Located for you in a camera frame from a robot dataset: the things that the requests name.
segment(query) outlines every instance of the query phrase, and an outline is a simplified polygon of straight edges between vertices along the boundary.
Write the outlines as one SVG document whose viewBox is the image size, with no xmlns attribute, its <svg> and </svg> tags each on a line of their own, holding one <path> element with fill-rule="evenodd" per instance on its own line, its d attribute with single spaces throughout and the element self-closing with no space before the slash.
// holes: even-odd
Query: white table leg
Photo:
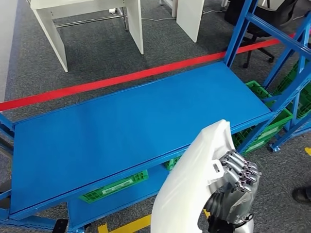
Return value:
<svg viewBox="0 0 311 233">
<path fill-rule="evenodd" d="M 178 0 L 173 0 L 173 8 L 171 9 L 171 16 L 176 18 L 177 16 Z"/>
<path fill-rule="evenodd" d="M 205 0 L 178 0 L 177 22 L 193 42 L 198 39 Z"/>
<path fill-rule="evenodd" d="M 228 0 L 223 0 L 221 2 L 221 7 L 226 7 L 226 5 L 228 5 Z"/>
<path fill-rule="evenodd" d="M 140 0 L 126 0 L 128 28 L 141 54 L 143 54 L 142 13 Z"/>
<path fill-rule="evenodd" d="M 47 9 L 33 10 L 33 13 L 35 15 L 40 26 L 43 29 L 65 72 L 68 72 L 64 44 L 55 28 L 51 14 L 49 14 Z"/>
</svg>

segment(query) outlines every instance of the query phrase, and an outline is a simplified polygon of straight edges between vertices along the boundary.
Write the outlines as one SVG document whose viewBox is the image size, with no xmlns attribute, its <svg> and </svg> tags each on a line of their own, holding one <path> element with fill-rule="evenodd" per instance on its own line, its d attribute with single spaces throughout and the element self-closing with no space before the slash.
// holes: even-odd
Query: black chair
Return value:
<svg viewBox="0 0 311 233">
<path fill-rule="evenodd" d="M 228 6 L 224 19 L 234 26 L 236 25 L 240 12 L 242 11 L 245 0 L 231 0 Z M 294 9 L 295 8 L 297 0 L 285 0 L 277 10 L 272 10 L 264 6 L 257 6 L 255 9 L 255 15 L 265 20 L 276 28 L 282 29 L 286 27 L 294 18 Z M 251 45 L 256 42 L 258 37 L 269 37 L 269 33 L 266 33 L 254 24 L 250 23 L 247 29 L 248 33 L 252 34 L 252 38 L 243 37 L 244 42 L 241 46 Z M 260 52 L 266 54 L 270 57 L 268 61 L 273 63 L 274 56 L 263 48 L 258 49 Z M 247 61 L 243 65 L 244 68 L 248 68 L 251 59 L 251 50 L 248 52 Z"/>
</svg>

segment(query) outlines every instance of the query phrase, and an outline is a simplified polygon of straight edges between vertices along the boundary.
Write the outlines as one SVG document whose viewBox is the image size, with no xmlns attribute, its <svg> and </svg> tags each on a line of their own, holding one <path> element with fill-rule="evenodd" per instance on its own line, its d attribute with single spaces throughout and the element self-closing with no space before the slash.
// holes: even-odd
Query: red line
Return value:
<svg viewBox="0 0 311 233">
<path fill-rule="evenodd" d="M 270 40 L 266 40 L 266 41 L 263 41 L 263 42 L 258 42 L 256 44 L 241 47 L 241 48 L 239 48 L 237 53 L 242 53 L 242 52 L 246 52 L 249 50 L 256 50 L 258 48 L 267 47 L 267 46 L 275 45 L 278 43 L 279 43 L 279 41 L 277 39 L 270 39 Z M 71 87 L 66 87 L 66 88 L 54 90 L 54 91 L 48 91 L 48 92 L 45 92 L 42 94 L 29 96 L 29 97 L 20 98 L 20 99 L 9 100 L 9 101 L 0 103 L 0 111 L 23 107 L 23 106 L 31 105 L 31 104 L 35 104 L 35 103 L 45 102 L 48 100 L 59 99 L 62 97 L 70 96 L 70 95 L 74 95 L 74 94 L 78 94 L 78 93 L 82 93 L 82 92 L 96 90 L 96 89 L 103 88 L 106 86 L 112 86 L 112 85 L 115 85 L 115 84 L 119 84 L 119 83 L 125 83 L 125 82 L 142 79 L 142 78 L 152 76 L 152 75 L 156 75 L 156 74 L 162 74 L 162 73 L 173 71 L 176 69 L 211 62 L 211 61 L 223 58 L 225 54 L 226 52 L 218 52 L 215 54 L 192 58 L 192 59 L 188 59 L 188 60 L 184 60 L 184 61 L 180 61 L 180 62 L 174 62 L 174 63 L 168 64 L 168 65 L 146 69 L 146 70 L 142 70 L 142 71 L 138 71 L 138 72 L 134 72 L 134 73 L 131 73 L 131 74 L 121 75 L 118 77 L 95 81 L 95 82 L 91 82 L 91 83 L 80 84 L 80 85 L 75 85 L 75 86 L 71 86 Z"/>
</svg>

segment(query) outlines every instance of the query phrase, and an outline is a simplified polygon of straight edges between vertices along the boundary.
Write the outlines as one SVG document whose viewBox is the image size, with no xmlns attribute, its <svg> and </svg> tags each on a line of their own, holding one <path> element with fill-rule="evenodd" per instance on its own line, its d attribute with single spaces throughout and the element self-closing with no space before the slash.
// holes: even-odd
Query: white robot arm cover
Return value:
<svg viewBox="0 0 311 233">
<path fill-rule="evenodd" d="M 168 176 L 152 209 L 151 233 L 202 233 L 198 220 L 223 177 L 220 159 L 234 150 L 229 122 L 202 129 Z"/>
</svg>

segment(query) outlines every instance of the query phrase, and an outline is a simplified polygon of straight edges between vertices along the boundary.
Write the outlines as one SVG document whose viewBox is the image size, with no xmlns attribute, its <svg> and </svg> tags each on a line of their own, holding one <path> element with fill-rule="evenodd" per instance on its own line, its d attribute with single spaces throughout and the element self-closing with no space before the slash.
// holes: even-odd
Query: black shoe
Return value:
<svg viewBox="0 0 311 233">
<path fill-rule="evenodd" d="M 311 204 L 311 186 L 295 188 L 292 195 L 295 201 Z"/>
</svg>

